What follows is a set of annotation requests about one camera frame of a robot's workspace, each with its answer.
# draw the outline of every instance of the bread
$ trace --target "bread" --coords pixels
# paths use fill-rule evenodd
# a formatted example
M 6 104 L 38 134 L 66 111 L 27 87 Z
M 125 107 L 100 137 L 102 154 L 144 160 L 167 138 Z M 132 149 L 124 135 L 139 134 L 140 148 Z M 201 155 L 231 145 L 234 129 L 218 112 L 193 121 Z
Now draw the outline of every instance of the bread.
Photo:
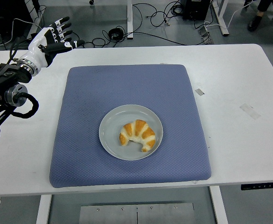
M 144 120 L 135 120 L 125 124 L 119 134 L 119 141 L 122 146 L 126 146 L 129 141 L 141 143 L 141 151 L 147 152 L 155 144 L 155 133 Z

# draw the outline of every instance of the sticker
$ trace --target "sticker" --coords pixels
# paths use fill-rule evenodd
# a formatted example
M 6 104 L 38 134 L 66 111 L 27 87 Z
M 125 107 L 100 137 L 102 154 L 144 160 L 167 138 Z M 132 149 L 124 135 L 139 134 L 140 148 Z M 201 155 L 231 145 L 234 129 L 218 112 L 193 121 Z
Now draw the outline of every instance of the sticker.
M 248 104 L 243 104 L 240 108 L 255 120 L 261 116 Z
M 202 95 L 204 94 L 204 92 L 201 91 L 201 89 L 197 89 L 196 92 L 197 92 L 197 94 L 200 95 L 200 96 L 202 96 Z

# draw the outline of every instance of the black box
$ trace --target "black box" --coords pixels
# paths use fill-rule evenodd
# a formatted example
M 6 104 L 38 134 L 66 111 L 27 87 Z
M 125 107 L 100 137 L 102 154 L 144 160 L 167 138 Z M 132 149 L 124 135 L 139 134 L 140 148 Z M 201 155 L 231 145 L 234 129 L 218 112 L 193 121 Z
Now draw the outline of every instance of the black box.
M 211 0 L 181 0 L 184 20 L 205 20 Z
M 33 2 L 33 10 L 36 10 L 40 7 L 37 3 L 38 1 L 35 0 Z M 12 22 L 15 18 L 27 22 L 33 22 L 25 0 L 0 0 L 0 34 L 2 36 L 11 36 Z M 24 30 L 27 28 L 30 29 L 30 27 L 31 24 L 29 23 L 15 20 L 13 27 L 13 37 L 22 36 L 24 34 Z

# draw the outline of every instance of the desk control buttons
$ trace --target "desk control buttons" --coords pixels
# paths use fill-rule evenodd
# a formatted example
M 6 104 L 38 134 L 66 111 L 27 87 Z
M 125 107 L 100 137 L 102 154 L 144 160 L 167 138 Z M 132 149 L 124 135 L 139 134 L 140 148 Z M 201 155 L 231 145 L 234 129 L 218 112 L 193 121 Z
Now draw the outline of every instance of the desk control buttons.
M 273 188 L 272 183 L 250 183 L 250 184 L 242 184 L 241 190 L 256 190 L 256 189 L 270 189 Z

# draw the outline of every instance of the robotic arm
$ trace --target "robotic arm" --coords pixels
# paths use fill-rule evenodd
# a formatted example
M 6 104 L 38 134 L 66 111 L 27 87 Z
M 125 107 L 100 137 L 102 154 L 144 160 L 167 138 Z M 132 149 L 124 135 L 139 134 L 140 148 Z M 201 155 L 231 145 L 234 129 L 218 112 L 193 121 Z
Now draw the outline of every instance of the robotic arm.
M 65 17 L 43 28 L 28 46 L 28 52 L 18 59 L 17 64 L 0 64 L 0 113 L 3 112 L 0 115 L 0 125 L 9 115 L 26 119 L 38 110 L 38 101 L 19 83 L 28 83 L 42 68 L 50 66 L 57 54 L 84 44 L 83 40 L 71 41 L 71 38 L 67 37 L 72 33 L 72 30 L 65 31 L 71 26 L 71 23 L 64 24 L 68 20 L 69 17 Z M 14 112 L 16 107 L 22 106 L 27 99 L 33 103 L 32 109 L 25 114 Z

